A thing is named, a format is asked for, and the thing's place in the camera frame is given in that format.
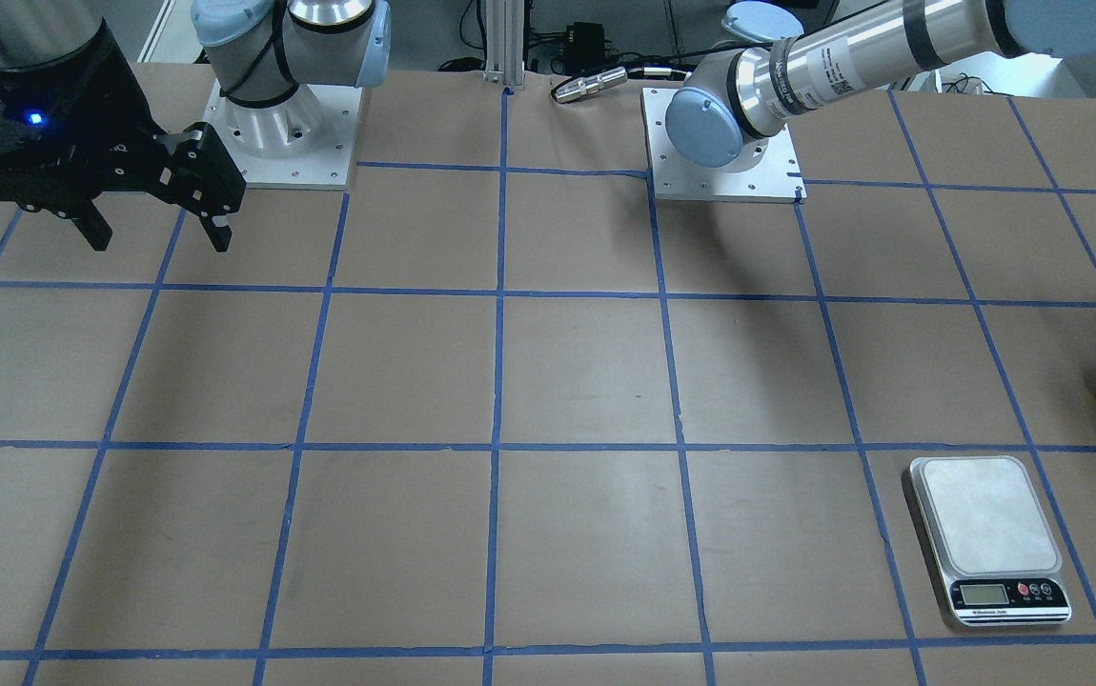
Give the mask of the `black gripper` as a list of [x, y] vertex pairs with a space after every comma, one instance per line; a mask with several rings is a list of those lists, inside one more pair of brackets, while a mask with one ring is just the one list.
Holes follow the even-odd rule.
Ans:
[[212, 123], [157, 125], [104, 19], [0, 19], [0, 201], [52, 211], [106, 252], [106, 191], [195, 214], [222, 253], [246, 179]]

